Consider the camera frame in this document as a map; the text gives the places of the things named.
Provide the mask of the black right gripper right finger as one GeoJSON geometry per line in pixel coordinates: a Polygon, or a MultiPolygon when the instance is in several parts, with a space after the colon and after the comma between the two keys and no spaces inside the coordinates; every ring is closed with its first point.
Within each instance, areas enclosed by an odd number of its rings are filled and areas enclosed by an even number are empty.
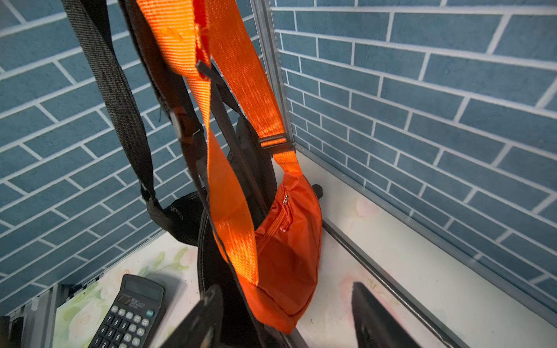
{"type": "Polygon", "coordinates": [[[361,282],[352,286],[352,316],[359,347],[389,348],[419,345],[361,282]]]}

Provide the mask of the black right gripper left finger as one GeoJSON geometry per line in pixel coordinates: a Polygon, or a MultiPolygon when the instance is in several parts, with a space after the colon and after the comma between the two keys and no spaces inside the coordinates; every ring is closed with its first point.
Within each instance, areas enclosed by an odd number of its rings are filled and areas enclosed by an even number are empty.
{"type": "Polygon", "coordinates": [[[161,347],[219,347],[223,308],[222,291],[213,284],[161,347]]]}

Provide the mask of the dark orange zip bag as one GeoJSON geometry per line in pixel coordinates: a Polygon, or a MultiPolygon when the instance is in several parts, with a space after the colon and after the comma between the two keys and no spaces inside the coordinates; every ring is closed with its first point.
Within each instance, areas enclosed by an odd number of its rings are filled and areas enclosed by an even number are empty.
{"type": "Polygon", "coordinates": [[[183,76],[210,124],[216,63],[232,94],[284,171],[270,212],[259,227],[213,132],[207,145],[210,214],[222,257],[239,276],[255,318],[290,333],[318,283],[322,214],[296,153],[287,142],[274,93],[234,1],[140,1],[162,56],[183,76]]]}

